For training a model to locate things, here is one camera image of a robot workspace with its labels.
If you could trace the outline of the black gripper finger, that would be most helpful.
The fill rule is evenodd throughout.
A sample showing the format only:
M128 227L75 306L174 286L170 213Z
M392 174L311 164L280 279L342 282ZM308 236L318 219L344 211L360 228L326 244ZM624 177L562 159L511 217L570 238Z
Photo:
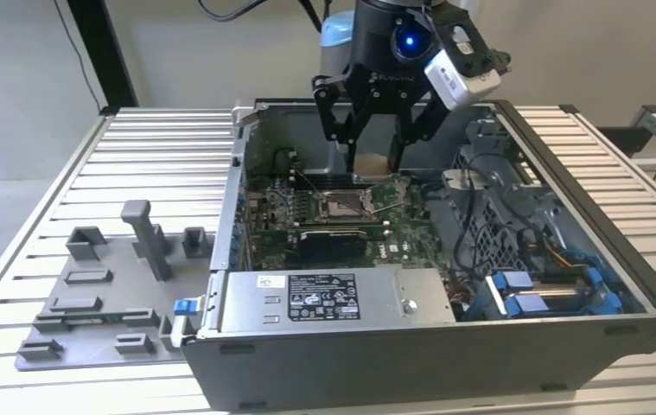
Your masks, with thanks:
M326 139L347 147L346 172L354 173L358 141L375 109L375 89L371 88L367 92L359 93L359 99L354 100L348 95L350 91L342 93L340 87L344 85L344 80L339 77L318 75L312 78L311 85ZM334 113L334 106L343 97L347 97L351 102L351 111L346 120L340 122Z
M419 140L432 139L448 115L448 109L435 92L431 92L431 98L416 118L412 110L414 104L403 103L396 113L396 129L390 146L390 169L392 171L399 171L406 148Z

